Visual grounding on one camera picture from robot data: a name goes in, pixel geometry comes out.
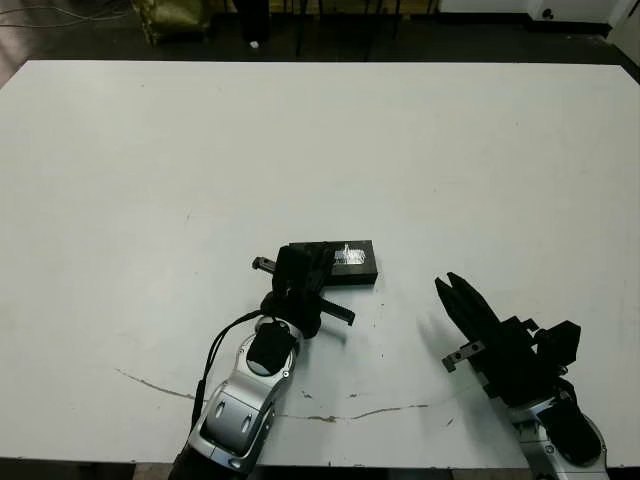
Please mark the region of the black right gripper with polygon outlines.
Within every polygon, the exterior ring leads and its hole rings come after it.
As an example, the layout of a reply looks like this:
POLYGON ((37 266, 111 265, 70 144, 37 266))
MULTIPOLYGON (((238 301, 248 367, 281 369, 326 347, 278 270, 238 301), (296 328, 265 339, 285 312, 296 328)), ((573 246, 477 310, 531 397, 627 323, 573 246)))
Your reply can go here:
POLYGON ((512 316, 500 321, 484 297, 464 278, 448 272, 435 279, 443 307, 467 343, 442 359, 448 372, 466 360, 481 374, 485 391, 509 407, 566 398, 568 323, 540 328, 512 316))

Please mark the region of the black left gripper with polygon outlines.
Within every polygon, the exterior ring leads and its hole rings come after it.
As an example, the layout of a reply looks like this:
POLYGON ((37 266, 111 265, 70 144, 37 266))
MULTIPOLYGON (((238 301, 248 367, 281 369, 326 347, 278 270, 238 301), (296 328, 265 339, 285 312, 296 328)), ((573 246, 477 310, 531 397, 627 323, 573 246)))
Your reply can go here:
POLYGON ((304 339, 313 338, 328 314, 352 326, 355 313, 322 297, 332 284, 335 251, 325 243, 303 243, 305 259, 280 262, 258 256, 252 268, 272 275, 272 289, 260 304, 263 315, 288 322, 304 339))

